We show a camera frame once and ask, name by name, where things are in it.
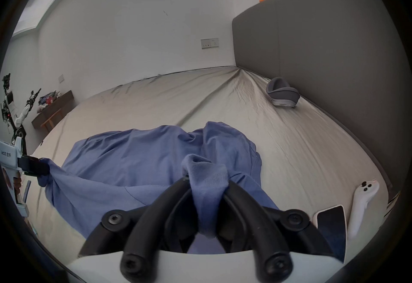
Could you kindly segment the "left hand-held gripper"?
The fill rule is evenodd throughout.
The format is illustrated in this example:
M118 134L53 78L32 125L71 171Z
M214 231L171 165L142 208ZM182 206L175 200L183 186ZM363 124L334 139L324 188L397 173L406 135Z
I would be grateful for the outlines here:
M2 171L5 174L5 181L8 191L16 205L20 215L23 218L29 217L29 210L25 198L19 199L17 190L14 187L14 180L21 175L32 175L33 170L30 168L30 158L23 155L22 138L17 137L14 144L0 142L0 162ZM49 164L41 158L35 158L35 176L48 176Z

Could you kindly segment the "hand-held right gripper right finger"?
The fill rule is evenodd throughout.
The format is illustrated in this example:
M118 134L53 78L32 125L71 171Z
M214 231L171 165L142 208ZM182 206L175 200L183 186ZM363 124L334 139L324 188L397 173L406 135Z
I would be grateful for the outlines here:
M261 206L232 181L221 200L221 245L226 253L252 250L257 278L288 278L291 251L335 258L304 211Z

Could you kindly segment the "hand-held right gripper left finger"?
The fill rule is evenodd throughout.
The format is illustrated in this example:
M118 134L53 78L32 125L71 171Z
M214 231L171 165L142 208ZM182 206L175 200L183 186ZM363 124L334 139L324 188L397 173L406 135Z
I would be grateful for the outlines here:
M194 202L188 177L151 204L105 213L78 257L123 252L123 276L155 276L159 250L187 253L194 241Z

